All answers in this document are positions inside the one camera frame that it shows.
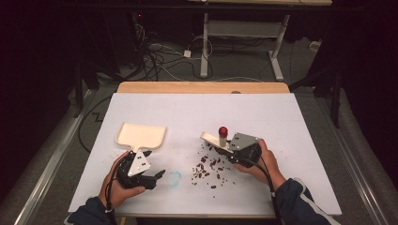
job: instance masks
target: wrist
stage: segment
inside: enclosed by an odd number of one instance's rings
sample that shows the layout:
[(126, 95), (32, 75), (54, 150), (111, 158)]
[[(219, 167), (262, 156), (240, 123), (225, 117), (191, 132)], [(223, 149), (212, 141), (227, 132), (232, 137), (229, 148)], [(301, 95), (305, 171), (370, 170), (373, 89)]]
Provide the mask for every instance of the wrist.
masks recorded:
[(274, 191), (276, 191), (286, 181), (286, 179), (280, 172), (276, 172), (274, 174), (271, 174), (270, 176), (272, 179)]
[(106, 199), (105, 199), (105, 196), (101, 196), (101, 195), (99, 195), (99, 200), (100, 200), (100, 202), (102, 203), (102, 205), (105, 207), (105, 209), (106, 209)]

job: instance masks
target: hand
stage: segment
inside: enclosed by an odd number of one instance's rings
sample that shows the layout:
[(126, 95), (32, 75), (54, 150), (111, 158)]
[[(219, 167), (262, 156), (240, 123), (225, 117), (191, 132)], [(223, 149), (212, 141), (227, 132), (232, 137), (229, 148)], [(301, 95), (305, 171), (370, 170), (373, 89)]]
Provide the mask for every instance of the hand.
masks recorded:
[[(264, 142), (263, 139), (260, 139), (258, 141), (258, 144), (260, 145), (260, 148), (261, 148), (261, 150), (263, 152), (261, 154), (261, 157), (263, 158), (263, 160), (267, 164), (267, 168), (268, 168), (268, 171), (269, 171), (269, 176), (271, 177), (273, 188), (276, 191), (279, 188), (279, 186), (286, 181), (286, 179), (283, 177), (283, 175), (279, 171), (279, 167), (278, 167), (278, 163), (276, 161), (276, 158), (273, 155), (273, 153), (268, 150), (266, 142)], [(261, 166), (264, 170), (266, 170), (266, 166), (264, 165), (263, 160), (260, 158), (258, 160), (257, 164), (259, 166)], [(267, 185), (269, 185), (266, 176), (257, 167), (252, 166), (251, 168), (246, 168), (246, 167), (244, 167), (244, 166), (242, 166), (240, 164), (237, 164), (237, 163), (235, 163), (234, 166), (240, 172), (251, 174), (257, 180), (259, 180), (261, 182), (264, 182)]]
[[(105, 198), (105, 190), (106, 186), (108, 185), (109, 181), (111, 180), (112, 176), (112, 171), (114, 170), (117, 162), (122, 159), (123, 157), (127, 156), (129, 152), (125, 152), (123, 155), (121, 155), (115, 162), (114, 165), (112, 165), (111, 170), (109, 173), (105, 176), (105, 179), (103, 180), (102, 183), (102, 188), (99, 192), (99, 199), (102, 201), (102, 204), (106, 208), (106, 198)], [(123, 203), (126, 199), (131, 198), (133, 196), (136, 196), (138, 194), (141, 194), (145, 191), (145, 187), (134, 187), (134, 188), (128, 188), (124, 189), (117, 180), (113, 179), (112, 183), (112, 189), (111, 189), (111, 204), (113, 208), (118, 207), (121, 203)]]

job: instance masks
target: person's left hand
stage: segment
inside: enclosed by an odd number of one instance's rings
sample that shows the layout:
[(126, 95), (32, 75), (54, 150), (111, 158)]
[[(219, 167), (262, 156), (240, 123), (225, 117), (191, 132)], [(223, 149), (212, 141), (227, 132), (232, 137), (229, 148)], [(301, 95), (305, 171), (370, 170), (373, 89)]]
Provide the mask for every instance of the person's left hand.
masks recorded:
[[(106, 208), (105, 190), (106, 190), (106, 186), (108, 185), (109, 181), (111, 180), (112, 171), (114, 170), (117, 162), (120, 159), (122, 159), (123, 157), (127, 156), (128, 154), (129, 154), (129, 152), (125, 152), (114, 162), (114, 165), (112, 165), (111, 170), (109, 171), (109, 173), (105, 176), (105, 179), (103, 180), (102, 188), (99, 192), (99, 199), (102, 201), (102, 204), (105, 206), (105, 208)], [(126, 199), (136, 196), (138, 194), (141, 194), (144, 191), (145, 191), (145, 187), (134, 187), (134, 188), (124, 189), (119, 184), (119, 182), (117, 180), (113, 179), (112, 189), (111, 189), (112, 208), (114, 209), (114, 208), (118, 207)]]

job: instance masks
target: desk leg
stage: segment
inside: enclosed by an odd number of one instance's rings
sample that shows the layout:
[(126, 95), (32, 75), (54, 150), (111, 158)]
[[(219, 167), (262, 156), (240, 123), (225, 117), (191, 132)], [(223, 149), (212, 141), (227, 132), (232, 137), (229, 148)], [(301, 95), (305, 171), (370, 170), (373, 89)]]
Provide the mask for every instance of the desk leg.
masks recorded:
[(208, 52), (207, 52), (207, 38), (208, 38), (208, 13), (205, 13), (205, 18), (203, 22), (203, 50), (202, 50), (202, 61), (200, 66), (200, 77), (207, 77), (207, 66), (208, 66)]
[(289, 18), (290, 18), (290, 15), (284, 16), (281, 27), (279, 28), (279, 33), (278, 33), (278, 36), (276, 39), (275, 49), (274, 49), (274, 51), (269, 51), (269, 53), (268, 53), (269, 60), (271, 61), (272, 68), (273, 68), (273, 71), (275, 74), (275, 78), (278, 82), (283, 81), (283, 75), (281, 72), (281, 67), (279, 67), (277, 56), (278, 56), (279, 49), (281, 48), (281, 45), (283, 42), (283, 36), (284, 36), (284, 32), (286, 31), (286, 27), (287, 27), (287, 23), (289, 22)]

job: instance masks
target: person's right hand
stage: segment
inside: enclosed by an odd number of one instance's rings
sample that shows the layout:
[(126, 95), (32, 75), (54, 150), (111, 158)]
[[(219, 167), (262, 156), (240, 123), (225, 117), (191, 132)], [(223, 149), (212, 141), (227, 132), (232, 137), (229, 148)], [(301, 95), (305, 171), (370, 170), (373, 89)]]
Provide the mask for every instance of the person's right hand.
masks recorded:
[[(266, 142), (264, 142), (263, 139), (260, 139), (258, 141), (258, 144), (260, 145), (260, 148), (262, 150), (261, 157), (267, 164), (267, 168), (269, 171), (269, 175), (272, 180), (272, 185), (274, 187), (274, 190), (276, 191), (281, 184), (283, 184), (286, 179), (283, 177), (281, 172), (279, 171), (278, 163), (276, 161), (275, 156), (271, 151), (268, 150)], [(264, 165), (263, 160), (260, 158), (257, 162), (259, 166), (261, 166), (264, 170), (266, 170), (266, 166)], [(264, 182), (269, 185), (268, 180), (266, 176), (263, 174), (263, 172), (260, 171), (255, 166), (252, 166), (251, 168), (246, 168), (240, 164), (234, 163), (235, 168), (237, 168), (240, 172), (242, 173), (248, 173), (254, 176), (257, 180)]]

